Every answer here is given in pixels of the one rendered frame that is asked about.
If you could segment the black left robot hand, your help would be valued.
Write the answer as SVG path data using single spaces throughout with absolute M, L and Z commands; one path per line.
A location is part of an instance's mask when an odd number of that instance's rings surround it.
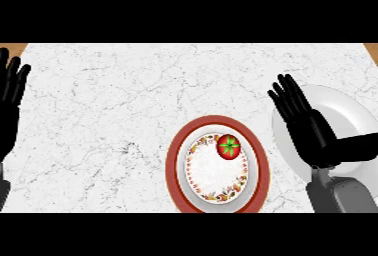
M 20 105 L 30 71 L 31 66 L 21 65 L 21 58 L 9 58 L 9 49 L 0 48 L 0 162 L 17 142 Z

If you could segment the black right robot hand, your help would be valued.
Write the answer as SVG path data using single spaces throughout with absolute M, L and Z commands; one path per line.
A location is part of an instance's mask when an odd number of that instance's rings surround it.
M 279 74 L 272 86 L 268 94 L 287 124 L 302 160 L 319 168 L 339 166 L 343 162 L 372 160 L 378 156 L 378 133 L 337 138 L 293 76 Z

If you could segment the plain white plate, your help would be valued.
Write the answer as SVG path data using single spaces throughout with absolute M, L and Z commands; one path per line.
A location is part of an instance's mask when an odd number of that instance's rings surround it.
M 378 119 L 347 94 L 322 85 L 305 85 L 302 90 L 312 107 L 327 118 L 339 138 L 378 132 Z M 278 110 L 274 110 L 272 113 L 272 130 L 282 157 L 303 181 L 309 182 L 310 167 L 297 154 L 287 124 Z M 367 183 L 378 174 L 378 157 L 371 161 L 343 163 L 330 174 L 355 177 Z

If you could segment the red tomato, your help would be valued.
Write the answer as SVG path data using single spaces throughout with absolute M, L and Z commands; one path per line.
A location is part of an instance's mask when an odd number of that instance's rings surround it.
M 225 134 L 219 137 L 217 153 L 226 160 L 234 160 L 238 157 L 241 153 L 241 142 L 234 135 Z

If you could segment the red-rimmed floral plate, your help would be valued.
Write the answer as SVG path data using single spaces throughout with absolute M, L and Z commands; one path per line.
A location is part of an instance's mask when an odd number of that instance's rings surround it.
M 241 142 L 241 153 L 226 160 L 217 153 L 225 134 Z M 197 118 L 175 136 L 166 159 L 166 181 L 175 204 L 183 212 L 257 212 L 265 204 L 271 169 L 262 143 L 235 119 Z

